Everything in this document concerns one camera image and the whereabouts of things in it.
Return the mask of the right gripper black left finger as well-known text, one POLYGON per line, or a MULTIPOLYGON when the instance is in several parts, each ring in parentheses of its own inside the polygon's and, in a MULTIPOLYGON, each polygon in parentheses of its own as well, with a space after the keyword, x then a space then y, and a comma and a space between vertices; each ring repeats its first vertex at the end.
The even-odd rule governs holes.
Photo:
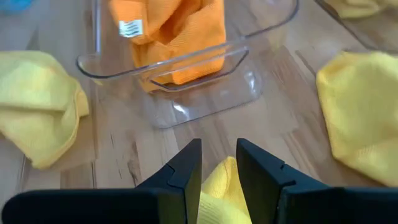
POLYGON ((201 139, 133 189, 32 190, 9 199, 3 224, 196 224, 201 139))

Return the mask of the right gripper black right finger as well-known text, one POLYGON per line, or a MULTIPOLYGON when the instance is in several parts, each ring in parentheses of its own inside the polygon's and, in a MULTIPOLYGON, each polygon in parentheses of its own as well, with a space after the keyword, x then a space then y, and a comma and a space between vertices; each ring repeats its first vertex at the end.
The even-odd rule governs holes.
POLYGON ((397 187, 332 187, 243 138, 236 159, 252 224, 398 224, 397 187))

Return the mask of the orange microfiber towel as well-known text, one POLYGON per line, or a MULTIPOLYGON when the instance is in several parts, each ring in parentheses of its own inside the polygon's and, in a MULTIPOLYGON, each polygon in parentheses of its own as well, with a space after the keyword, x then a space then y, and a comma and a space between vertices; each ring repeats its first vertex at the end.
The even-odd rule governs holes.
POLYGON ((226 42, 223 0, 109 0, 135 67, 226 42))

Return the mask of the pale yellow microfiber towel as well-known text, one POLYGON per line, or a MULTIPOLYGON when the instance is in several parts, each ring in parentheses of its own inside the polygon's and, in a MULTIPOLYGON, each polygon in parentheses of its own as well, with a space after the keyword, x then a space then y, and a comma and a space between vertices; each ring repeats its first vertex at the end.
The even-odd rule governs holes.
POLYGON ((80 82, 50 54, 0 52, 0 134, 36 169, 56 163, 75 142, 80 119, 89 115, 80 82))

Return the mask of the clear plastic basket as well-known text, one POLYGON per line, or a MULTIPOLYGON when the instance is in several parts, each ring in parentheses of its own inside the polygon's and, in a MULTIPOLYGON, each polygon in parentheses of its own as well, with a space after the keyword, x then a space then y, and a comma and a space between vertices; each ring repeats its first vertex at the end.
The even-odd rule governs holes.
POLYGON ((260 54, 284 41, 299 0, 223 0, 226 42, 181 57, 135 67, 109 0, 95 0, 95 52, 76 64, 121 119, 169 128, 255 100, 262 93, 260 54))

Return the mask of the blue cloth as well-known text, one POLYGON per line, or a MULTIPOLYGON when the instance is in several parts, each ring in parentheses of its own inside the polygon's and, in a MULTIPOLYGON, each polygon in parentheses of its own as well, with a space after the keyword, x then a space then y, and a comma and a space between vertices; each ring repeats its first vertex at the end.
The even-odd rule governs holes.
POLYGON ((32 5, 33 0, 0 0, 1 13, 20 12, 32 5))

